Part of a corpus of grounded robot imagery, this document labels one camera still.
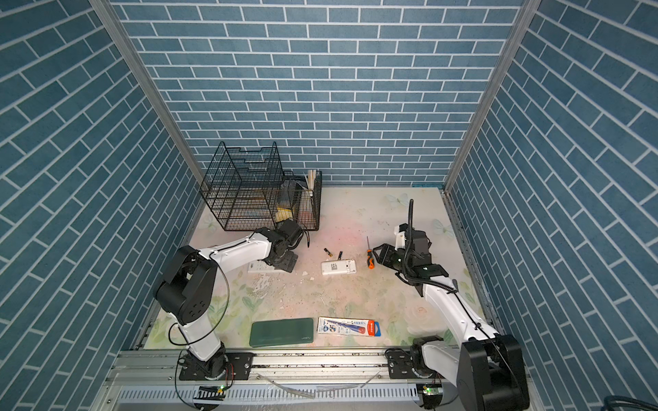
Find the orange black screwdriver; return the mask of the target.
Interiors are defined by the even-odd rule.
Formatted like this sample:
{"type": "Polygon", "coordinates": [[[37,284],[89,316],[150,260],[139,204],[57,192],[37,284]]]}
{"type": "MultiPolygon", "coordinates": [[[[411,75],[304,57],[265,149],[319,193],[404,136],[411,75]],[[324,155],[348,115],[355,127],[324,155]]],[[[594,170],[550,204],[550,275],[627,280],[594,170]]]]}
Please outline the orange black screwdriver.
{"type": "Polygon", "coordinates": [[[375,257],[374,257],[374,254],[373,254],[373,249],[370,247],[369,238],[367,238],[367,245],[368,245],[367,264],[368,264],[368,268],[370,270],[373,270],[373,269],[375,269],[375,257]]]}

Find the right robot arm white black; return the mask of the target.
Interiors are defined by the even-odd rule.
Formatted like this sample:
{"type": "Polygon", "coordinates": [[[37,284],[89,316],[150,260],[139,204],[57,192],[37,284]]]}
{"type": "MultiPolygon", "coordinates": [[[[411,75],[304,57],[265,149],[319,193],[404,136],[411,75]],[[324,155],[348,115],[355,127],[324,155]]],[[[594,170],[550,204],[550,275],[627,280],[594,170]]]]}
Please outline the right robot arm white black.
{"type": "Polygon", "coordinates": [[[431,241],[411,223],[399,225],[395,243],[374,249],[377,263],[445,317],[456,343],[420,339],[411,358],[420,371],[436,373],[457,389],[466,410],[526,410],[529,390],[520,344],[503,335],[472,309],[442,265],[432,261],[431,241]]]}

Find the white remote control with screen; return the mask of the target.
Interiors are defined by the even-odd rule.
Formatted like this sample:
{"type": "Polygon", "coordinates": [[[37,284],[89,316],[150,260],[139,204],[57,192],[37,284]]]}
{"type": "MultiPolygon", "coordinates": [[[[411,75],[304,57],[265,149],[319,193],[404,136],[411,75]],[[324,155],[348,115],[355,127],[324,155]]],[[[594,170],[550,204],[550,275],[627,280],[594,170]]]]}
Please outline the white remote control with screen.
{"type": "Polygon", "coordinates": [[[253,261],[248,264],[248,273],[274,273],[277,272],[277,269],[271,265],[267,265],[264,261],[253,261]]]}

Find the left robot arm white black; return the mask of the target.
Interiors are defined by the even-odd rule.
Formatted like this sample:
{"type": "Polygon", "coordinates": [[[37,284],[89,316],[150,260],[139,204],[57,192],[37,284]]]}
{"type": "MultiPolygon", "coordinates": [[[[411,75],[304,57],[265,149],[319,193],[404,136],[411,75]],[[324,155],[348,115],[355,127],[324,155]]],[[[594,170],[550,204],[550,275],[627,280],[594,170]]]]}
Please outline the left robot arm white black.
{"type": "Polygon", "coordinates": [[[154,284],[153,295],[160,307],[175,320],[183,341],[183,364],[198,378],[217,380],[230,372],[226,346],[216,335],[219,322],[210,319],[216,277],[224,280],[226,297],[231,297],[227,272],[255,261],[284,272],[292,272],[294,249],[306,229],[292,219],[274,229],[256,229],[243,239],[224,245],[197,249],[178,248],[154,284]]]}

